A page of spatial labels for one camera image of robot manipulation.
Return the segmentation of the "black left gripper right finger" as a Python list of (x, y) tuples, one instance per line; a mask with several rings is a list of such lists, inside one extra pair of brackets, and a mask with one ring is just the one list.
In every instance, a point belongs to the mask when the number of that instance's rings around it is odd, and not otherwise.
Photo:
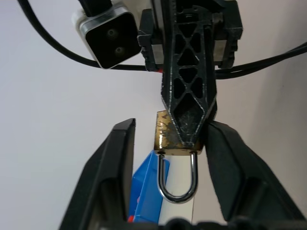
[(307, 219), (267, 163), (230, 126), (207, 126), (207, 161), (221, 212), (239, 229), (305, 230)]

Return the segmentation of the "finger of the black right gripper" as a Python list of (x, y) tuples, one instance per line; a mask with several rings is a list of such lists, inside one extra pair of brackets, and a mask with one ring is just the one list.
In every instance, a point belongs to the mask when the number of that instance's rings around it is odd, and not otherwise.
[(215, 119), (216, 113), (217, 113), (217, 88), (216, 88), (216, 74), (215, 70), (212, 70), (212, 82), (211, 82), (211, 96), (212, 96), (212, 111), (211, 111), (211, 120)]
[(180, 142), (192, 147), (213, 108), (213, 23), (204, 5), (180, 10), (169, 13), (161, 94)]

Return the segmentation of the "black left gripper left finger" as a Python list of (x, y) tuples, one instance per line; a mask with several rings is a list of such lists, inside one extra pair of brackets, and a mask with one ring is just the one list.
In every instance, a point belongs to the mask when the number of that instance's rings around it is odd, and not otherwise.
[(127, 221), (136, 120), (112, 128), (85, 164), (60, 225), (61, 230), (98, 230)]

